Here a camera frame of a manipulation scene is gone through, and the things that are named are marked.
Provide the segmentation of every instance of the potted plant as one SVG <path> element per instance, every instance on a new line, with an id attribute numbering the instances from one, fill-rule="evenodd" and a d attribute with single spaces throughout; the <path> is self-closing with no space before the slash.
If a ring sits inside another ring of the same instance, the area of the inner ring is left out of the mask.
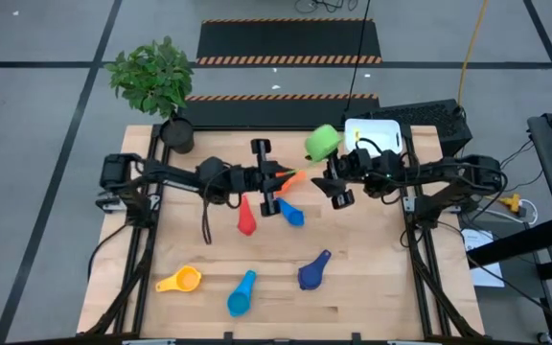
<path id="1" fill-rule="evenodd" d="M 153 41 L 125 57 L 121 52 L 114 63 L 105 68 L 112 72 L 110 87 L 119 97 L 119 90 L 132 109 L 149 115 L 159 113 L 166 122 L 161 126 L 161 140 L 178 153 L 193 149 L 193 127 L 183 119 L 181 108 L 186 108 L 184 100 L 191 93 L 189 61 L 184 52 L 172 45 L 166 36 L 163 44 Z"/>

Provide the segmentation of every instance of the white cable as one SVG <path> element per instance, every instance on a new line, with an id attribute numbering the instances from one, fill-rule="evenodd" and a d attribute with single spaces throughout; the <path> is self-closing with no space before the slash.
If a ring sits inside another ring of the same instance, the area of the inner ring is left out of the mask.
<path id="1" fill-rule="evenodd" d="M 536 205 L 534 205 L 534 203 L 532 201 L 530 201 L 528 199 L 522 199 L 521 200 L 521 203 L 525 203 L 525 202 L 527 202 L 534 209 L 534 214 L 533 214 L 534 215 L 534 220 L 532 220 L 532 222 L 529 223 L 530 225 L 534 225 L 538 221 L 538 209 L 536 208 Z"/>
<path id="2" fill-rule="evenodd" d="M 520 204 L 523 204 L 523 203 L 528 203 L 530 206 L 532 206 L 532 208 L 534 209 L 534 220 L 532 220 L 529 224 L 530 225 L 534 225 L 536 224 L 536 222 L 538 221 L 538 208 L 536 208 L 536 205 L 534 205 L 534 203 L 528 199 L 522 199 L 520 201 Z M 477 208 L 476 209 L 477 211 L 482 211 L 483 209 L 481 207 Z M 502 217 L 502 218 L 505 218 L 505 219 L 509 219 L 509 220 L 512 220 L 512 221 L 515 221 L 517 223 L 524 223 L 525 221 L 524 220 L 521 220 L 519 218 L 514 218 L 510 215 L 506 215 L 504 213 L 501 213 L 501 212 L 498 212 L 498 211 L 494 211 L 494 210 L 485 210 L 485 212 L 487 212 L 488 214 L 492 214 L 492 215 L 495 215 L 495 216 L 498 216 L 498 217 Z"/>

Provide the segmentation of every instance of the green toy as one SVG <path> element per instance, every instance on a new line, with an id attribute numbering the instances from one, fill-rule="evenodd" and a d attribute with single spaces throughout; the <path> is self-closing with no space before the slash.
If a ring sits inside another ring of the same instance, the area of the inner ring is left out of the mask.
<path id="1" fill-rule="evenodd" d="M 323 125 L 306 139 L 306 152 L 312 162 L 320 162 L 337 149 L 342 138 L 332 125 Z"/>

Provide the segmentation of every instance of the black and orange striped mat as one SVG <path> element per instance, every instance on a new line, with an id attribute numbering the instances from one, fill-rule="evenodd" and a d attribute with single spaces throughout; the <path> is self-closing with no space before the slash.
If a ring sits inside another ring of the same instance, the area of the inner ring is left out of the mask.
<path id="1" fill-rule="evenodd" d="M 380 62 L 372 19 L 215 19 L 201 25 L 197 64 L 203 66 L 352 66 Z"/>
<path id="2" fill-rule="evenodd" d="M 196 129 L 307 129 L 342 127 L 348 94 L 189 96 L 184 116 Z M 376 94 L 353 94 L 348 114 L 379 107 Z"/>

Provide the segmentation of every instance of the yellow cable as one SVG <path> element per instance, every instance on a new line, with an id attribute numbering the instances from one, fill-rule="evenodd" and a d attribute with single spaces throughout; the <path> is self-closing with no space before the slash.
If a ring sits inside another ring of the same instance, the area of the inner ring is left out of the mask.
<path id="1" fill-rule="evenodd" d="M 485 10 L 487 9 L 487 4 L 489 0 L 483 0 L 483 6 L 480 8 L 480 13 L 478 14 L 478 19 L 476 19 L 476 27 L 474 28 L 474 34 L 471 36 L 470 46 L 468 47 L 468 53 L 466 54 L 466 59 L 464 59 L 464 65 L 461 67 L 461 77 L 459 78 L 459 92 L 457 93 L 457 103 L 461 105 L 461 98 L 464 93 L 464 82 L 466 80 L 466 70 L 468 68 L 468 61 L 472 55 L 472 49 L 474 48 L 474 42 L 476 42 L 476 36 L 478 35 L 478 29 L 480 29 L 480 23 L 483 22 L 483 17 L 485 16 Z"/>

